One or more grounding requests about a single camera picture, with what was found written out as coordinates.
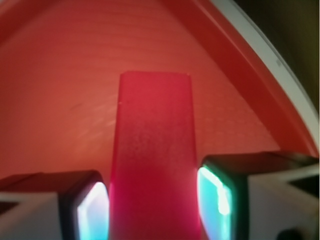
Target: cyan light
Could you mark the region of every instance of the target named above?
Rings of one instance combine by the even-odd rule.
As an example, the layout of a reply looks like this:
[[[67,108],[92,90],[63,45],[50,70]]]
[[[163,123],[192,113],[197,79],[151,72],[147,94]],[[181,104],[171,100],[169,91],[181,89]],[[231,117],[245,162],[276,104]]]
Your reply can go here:
[[[231,239],[232,193],[223,182],[206,167],[197,174],[200,217],[209,239]]]
[[[109,196],[97,182],[77,207],[80,240],[105,240],[109,233]]]

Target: small black knob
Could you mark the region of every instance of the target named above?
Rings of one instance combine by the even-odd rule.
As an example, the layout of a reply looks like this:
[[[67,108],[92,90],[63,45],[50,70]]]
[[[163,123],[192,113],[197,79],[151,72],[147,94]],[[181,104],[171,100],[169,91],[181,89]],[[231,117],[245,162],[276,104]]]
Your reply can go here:
[[[296,229],[286,229],[278,234],[276,240],[303,240],[303,237]]]

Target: green light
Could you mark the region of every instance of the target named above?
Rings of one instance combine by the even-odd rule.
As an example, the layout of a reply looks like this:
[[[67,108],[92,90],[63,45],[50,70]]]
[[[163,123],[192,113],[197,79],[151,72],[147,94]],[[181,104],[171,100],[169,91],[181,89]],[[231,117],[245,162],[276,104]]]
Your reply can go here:
[[[231,190],[206,167],[198,170],[200,217],[209,239],[231,239]]]

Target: red translucent plastic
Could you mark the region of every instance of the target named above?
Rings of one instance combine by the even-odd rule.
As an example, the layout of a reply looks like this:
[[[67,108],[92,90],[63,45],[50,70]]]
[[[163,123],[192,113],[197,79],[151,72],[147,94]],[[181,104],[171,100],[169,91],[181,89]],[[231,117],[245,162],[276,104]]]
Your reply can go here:
[[[191,79],[126,72],[117,109],[110,238],[199,239]]]

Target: red ribbed surface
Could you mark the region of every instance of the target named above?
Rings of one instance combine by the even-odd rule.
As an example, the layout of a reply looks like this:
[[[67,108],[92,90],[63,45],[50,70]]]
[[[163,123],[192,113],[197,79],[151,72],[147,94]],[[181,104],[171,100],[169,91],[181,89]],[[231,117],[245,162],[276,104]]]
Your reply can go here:
[[[119,79],[130,70],[190,74],[199,162],[279,149],[158,1],[64,0],[0,46],[0,176],[90,168],[109,182]]]

